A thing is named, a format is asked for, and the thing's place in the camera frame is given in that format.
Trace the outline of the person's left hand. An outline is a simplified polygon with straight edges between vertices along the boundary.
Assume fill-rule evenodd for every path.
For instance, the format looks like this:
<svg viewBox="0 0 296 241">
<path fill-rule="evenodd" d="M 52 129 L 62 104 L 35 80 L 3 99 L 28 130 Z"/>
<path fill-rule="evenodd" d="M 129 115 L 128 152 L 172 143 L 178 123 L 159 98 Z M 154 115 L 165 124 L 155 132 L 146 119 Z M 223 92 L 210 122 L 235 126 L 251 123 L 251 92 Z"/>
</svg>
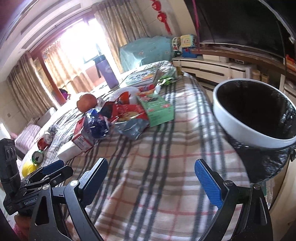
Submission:
<svg viewBox="0 0 296 241">
<path fill-rule="evenodd" d="M 14 219 L 16 223 L 14 227 L 15 233 L 20 238 L 20 240 L 28 240 L 31 218 L 17 214 L 14 216 Z"/>
</svg>

